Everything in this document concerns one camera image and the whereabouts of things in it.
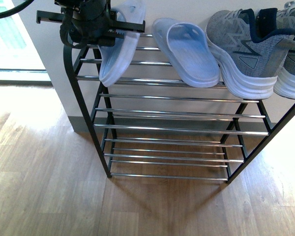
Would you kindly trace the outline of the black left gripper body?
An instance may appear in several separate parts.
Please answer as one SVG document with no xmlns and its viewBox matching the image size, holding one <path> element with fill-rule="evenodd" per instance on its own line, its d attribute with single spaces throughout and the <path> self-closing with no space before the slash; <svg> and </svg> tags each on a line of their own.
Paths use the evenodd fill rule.
<svg viewBox="0 0 295 236">
<path fill-rule="evenodd" d="M 70 48 L 83 48 L 88 44 L 113 47 L 116 39 L 124 38 L 122 31 L 143 33 L 145 21 L 119 21 L 120 10 L 112 10 L 109 0 L 56 0 L 61 13 L 38 10 L 36 22 L 60 23 L 60 39 Z"/>
</svg>

